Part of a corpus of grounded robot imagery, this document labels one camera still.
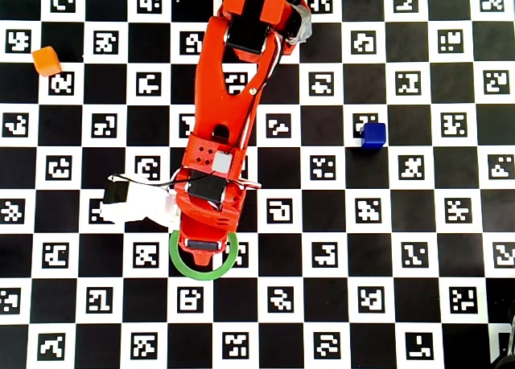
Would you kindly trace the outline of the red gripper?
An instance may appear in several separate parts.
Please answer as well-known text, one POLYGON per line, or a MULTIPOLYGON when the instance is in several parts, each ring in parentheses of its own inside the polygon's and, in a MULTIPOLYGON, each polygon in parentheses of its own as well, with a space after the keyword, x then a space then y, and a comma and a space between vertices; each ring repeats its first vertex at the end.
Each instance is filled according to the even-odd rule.
POLYGON ((178 247, 189 252, 193 268, 214 268, 216 258, 235 237, 246 186, 214 171, 183 167, 174 177, 180 211, 178 247))

